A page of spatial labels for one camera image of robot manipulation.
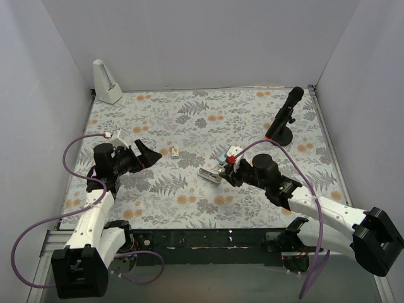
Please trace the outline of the beige stapler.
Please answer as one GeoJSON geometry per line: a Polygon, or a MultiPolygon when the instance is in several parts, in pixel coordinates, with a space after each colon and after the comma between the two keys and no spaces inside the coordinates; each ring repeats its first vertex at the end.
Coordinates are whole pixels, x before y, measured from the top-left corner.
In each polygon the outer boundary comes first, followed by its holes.
{"type": "Polygon", "coordinates": [[[204,178],[205,180],[210,181],[215,184],[221,183],[221,180],[222,180],[222,177],[219,176],[218,172],[211,172],[204,168],[199,168],[198,175],[200,177],[204,178]]]}

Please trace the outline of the light blue stapler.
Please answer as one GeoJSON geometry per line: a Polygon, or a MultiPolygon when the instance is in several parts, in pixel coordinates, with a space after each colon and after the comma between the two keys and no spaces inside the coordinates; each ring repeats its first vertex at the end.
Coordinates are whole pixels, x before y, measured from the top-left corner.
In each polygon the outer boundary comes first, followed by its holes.
{"type": "Polygon", "coordinates": [[[224,152],[218,157],[218,163],[223,166],[227,163],[227,152],[224,152]]]}

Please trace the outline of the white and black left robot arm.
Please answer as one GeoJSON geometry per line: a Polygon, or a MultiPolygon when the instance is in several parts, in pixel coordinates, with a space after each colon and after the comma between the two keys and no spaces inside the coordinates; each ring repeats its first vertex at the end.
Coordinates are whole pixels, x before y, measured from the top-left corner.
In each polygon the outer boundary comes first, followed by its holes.
{"type": "Polygon", "coordinates": [[[136,241],[125,220],[107,221],[120,187],[120,178],[155,165],[162,157],[136,140],[140,151],[114,139],[94,147],[95,165],[86,175],[86,204],[62,249],[52,253],[51,265],[60,299],[102,297],[109,282],[109,266],[116,257],[136,257],[136,241]]]}

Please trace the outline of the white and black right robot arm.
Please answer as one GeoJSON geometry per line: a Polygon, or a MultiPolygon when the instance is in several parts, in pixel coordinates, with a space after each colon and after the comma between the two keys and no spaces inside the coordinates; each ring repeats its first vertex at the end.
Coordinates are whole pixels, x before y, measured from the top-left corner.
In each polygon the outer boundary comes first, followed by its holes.
{"type": "Polygon", "coordinates": [[[316,219],[323,249],[354,257],[373,275],[386,276],[403,250],[403,237],[384,210],[362,210],[315,196],[308,187],[282,175],[268,154],[258,154],[252,162],[234,160],[219,175],[234,187],[248,184],[264,190],[275,206],[316,219]]]}

